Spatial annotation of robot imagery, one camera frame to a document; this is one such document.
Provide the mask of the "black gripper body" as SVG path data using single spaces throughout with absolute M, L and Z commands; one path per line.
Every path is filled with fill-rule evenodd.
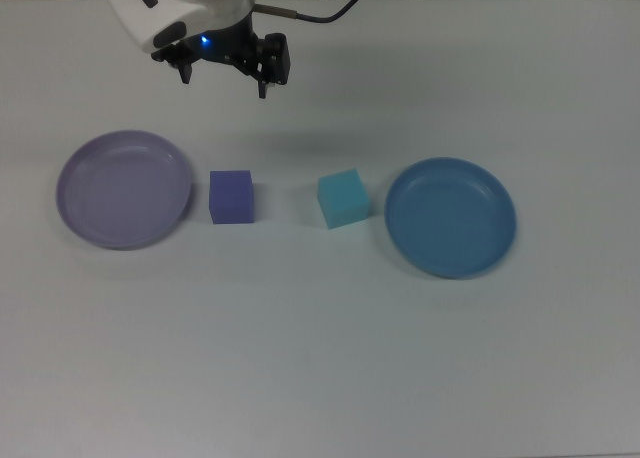
M 258 69 L 257 36 L 251 15 L 228 28 L 186 38 L 182 44 L 197 60 L 233 66 L 244 74 Z

